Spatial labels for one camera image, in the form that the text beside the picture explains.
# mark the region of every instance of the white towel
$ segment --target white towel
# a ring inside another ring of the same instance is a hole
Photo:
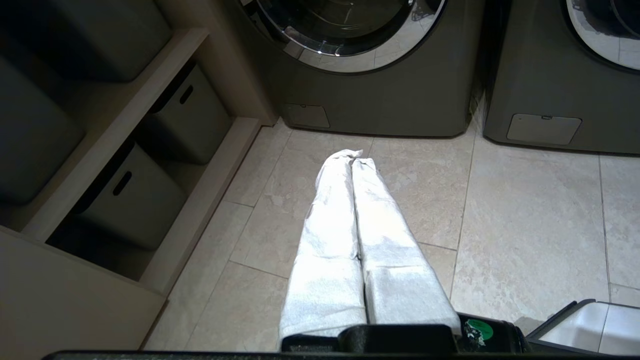
[[[295,334],[337,336],[367,323],[351,177],[351,163],[361,154],[336,152],[318,173],[280,317],[280,341]]]
[[[369,321],[444,324],[460,335],[458,314],[375,163],[356,159],[352,173]]]

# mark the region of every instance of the tile floor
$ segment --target tile floor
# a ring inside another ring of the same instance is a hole
[[[324,159],[374,158],[457,311],[537,327],[573,300],[640,306],[640,159],[263,127],[148,350],[274,351]]]

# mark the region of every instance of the storage bin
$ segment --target storage bin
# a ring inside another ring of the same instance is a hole
[[[122,241],[160,246],[186,197],[132,140],[126,141],[80,198],[73,213]]]
[[[143,119],[141,144],[158,155],[206,164],[231,127],[231,118],[195,61],[176,75]]]
[[[36,85],[0,57],[0,201],[29,202],[84,136]]]
[[[19,0],[2,26],[66,78],[133,80],[171,37],[153,0]]]

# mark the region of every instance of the green sticker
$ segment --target green sticker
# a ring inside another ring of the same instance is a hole
[[[493,329],[486,322],[480,320],[469,319],[467,324],[478,330],[482,334],[483,340],[489,340],[493,336]]]

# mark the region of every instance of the front-load washer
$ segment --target front-load washer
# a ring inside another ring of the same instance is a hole
[[[512,1],[485,137],[639,154],[640,39],[625,30],[637,9],[630,1]]]
[[[483,21],[477,0],[225,0],[291,127],[454,136]]]

